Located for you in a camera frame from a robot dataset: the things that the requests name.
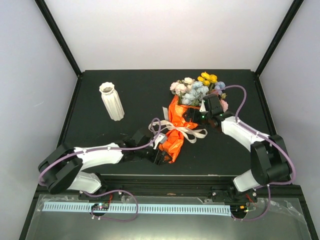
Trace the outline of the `orange wrapping paper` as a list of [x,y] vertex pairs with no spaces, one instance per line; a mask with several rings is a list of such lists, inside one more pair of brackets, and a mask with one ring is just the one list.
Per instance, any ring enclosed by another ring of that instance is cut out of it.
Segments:
[[167,140],[159,146],[159,149],[165,151],[170,157],[170,164],[174,163],[184,144],[185,135],[180,129],[194,130],[198,124],[192,121],[187,121],[183,117],[188,109],[197,110],[198,107],[179,105],[178,96],[174,96],[170,105],[168,106],[168,121],[172,124],[174,129],[170,129],[165,135]]

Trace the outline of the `cream printed ribbon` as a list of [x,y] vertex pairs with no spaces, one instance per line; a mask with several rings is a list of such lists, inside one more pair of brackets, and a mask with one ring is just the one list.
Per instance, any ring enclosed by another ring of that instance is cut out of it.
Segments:
[[180,132],[183,137],[189,141],[191,144],[196,143],[197,139],[204,139],[207,134],[208,131],[206,129],[196,129],[196,130],[192,130],[189,129],[187,127],[182,127],[182,126],[174,126],[173,123],[171,123],[169,121],[169,110],[167,107],[163,107],[163,116],[164,116],[164,120],[161,120],[160,123],[158,121],[155,121],[154,123],[150,123],[148,126],[148,129],[153,132],[154,134],[156,133],[156,131],[153,129],[153,126],[164,126],[164,128],[162,128],[160,131],[163,132],[164,130],[177,130],[178,132]]

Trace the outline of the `pastel artificial flower bunch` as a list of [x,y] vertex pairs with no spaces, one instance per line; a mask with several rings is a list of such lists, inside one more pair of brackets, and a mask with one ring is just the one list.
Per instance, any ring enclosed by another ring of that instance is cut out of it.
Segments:
[[218,81],[218,77],[214,74],[202,72],[197,80],[191,77],[185,77],[182,80],[177,80],[170,85],[169,90],[178,98],[178,103],[184,106],[200,107],[203,97],[214,93],[224,112],[229,108],[225,101],[226,94],[223,88],[226,84],[223,81]]

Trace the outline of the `white ribbed vase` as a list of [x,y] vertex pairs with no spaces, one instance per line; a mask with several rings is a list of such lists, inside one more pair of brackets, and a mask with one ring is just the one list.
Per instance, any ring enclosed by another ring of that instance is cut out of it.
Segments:
[[115,85],[112,82],[104,82],[99,86],[99,91],[110,118],[114,121],[122,120],[125,112]]

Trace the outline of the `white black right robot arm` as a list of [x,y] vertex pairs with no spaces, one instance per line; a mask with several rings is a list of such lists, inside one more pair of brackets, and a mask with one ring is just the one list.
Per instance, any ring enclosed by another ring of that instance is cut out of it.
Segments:
[[189,108],[183,118],[189,122],[211,125],[233,138],[250,153],[250,169],[236,176],[226,189],[228,198],[239,202],[258,187],[282,183],[294,173],[283,138],[261,133],[245,124],[234,113],[219,106],[217,95],[205,96],[199,109]]

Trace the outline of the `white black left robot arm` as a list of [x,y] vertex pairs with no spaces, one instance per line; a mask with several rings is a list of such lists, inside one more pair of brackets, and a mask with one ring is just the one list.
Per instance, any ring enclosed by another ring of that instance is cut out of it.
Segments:
[[107,145],[71,147],[63,143],[39,164],[39,184],[53,195],[66,190],[82,191],[101,200],[107,195],[108,188],[100,173],[87,173],[87,169],[140,159],[155,165],[166,164],[172,160],[160,149],[166,140],[163,133],[153,134],[147,128],[141,128],[133,136],[127,135]]

